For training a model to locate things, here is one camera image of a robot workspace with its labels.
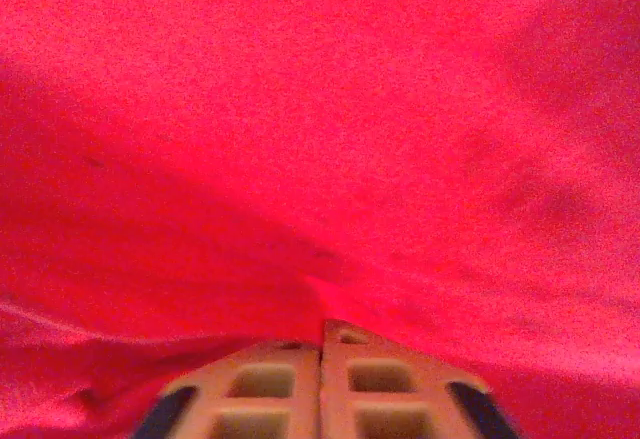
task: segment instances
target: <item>beige plastic object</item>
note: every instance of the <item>beige plastic object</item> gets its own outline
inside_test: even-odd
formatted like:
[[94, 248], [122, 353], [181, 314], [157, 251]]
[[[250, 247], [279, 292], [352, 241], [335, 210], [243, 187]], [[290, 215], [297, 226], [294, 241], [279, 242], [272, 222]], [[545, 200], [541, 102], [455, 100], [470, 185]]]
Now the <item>beige plastic object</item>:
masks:
[[198, 393], [172, 439], [308, 439], [318, 435], [320, 353], [293, 343], [262, 343], [173, 381]]
[[323, 439], [478, 439], [447, 392], [481, 392], [471, 374], [352, 324], [329, 321], [322, 357]]
[[163, 396], [198, 390], [165, 437], [479, 439], [450, 382], [488, 390], [465, 371], [327, 321], [322, 356], [312, 346], [262, 343], [173, 381]]

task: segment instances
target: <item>red sheet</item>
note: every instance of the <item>red sheet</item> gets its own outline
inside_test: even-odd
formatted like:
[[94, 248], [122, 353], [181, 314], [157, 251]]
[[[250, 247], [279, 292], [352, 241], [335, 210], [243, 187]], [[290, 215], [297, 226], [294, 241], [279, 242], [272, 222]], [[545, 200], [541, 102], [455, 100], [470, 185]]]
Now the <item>red sheet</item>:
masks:
[[326, 317], [640, 437], [640, 0], [0, 12], [2, 437], [126, 437]]

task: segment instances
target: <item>plastic piece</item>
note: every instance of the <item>plastic piece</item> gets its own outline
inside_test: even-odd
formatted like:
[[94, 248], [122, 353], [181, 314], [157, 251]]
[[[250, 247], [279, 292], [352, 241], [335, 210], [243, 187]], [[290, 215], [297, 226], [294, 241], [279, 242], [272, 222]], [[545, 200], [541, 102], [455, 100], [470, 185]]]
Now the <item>plastic piece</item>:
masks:
[[140, 437], [517, 439], [481, 379], [343, 321], [327, 321], [322, 355], [298, 343], [258, 344], [162, 395], [185, 388], [198, 394], [173, 428]]

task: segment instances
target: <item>square opening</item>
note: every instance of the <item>square opening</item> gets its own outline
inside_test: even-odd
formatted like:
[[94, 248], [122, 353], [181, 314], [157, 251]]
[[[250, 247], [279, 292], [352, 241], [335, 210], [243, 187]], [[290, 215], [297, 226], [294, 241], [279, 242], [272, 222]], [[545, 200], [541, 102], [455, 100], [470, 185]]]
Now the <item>square opening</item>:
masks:
[[367, 359], [349, 365], [349, 389], [356, 392], [414, 392], [411, 371], [392, 359]]
[[240, 369], [228, 397], [290, 397], [295, 371], [286, 364], [252, 364]]
[[284, 411], [228, 411], [218, 417], [211, 439], [285, 439]]
[[431, 439], [433, 427], [424, 406], [379, 404], [356, 412], [360, 439]]

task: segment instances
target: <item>red cloth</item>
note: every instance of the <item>red cloth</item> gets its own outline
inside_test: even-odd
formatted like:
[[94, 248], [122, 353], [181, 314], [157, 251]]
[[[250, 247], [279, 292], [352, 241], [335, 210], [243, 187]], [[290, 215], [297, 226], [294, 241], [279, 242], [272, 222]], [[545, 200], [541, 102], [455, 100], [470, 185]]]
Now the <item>red cloth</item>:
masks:
[[640, 0], [0, 12], [2, 437], [125, 437], [326, 317], [640, 437]]

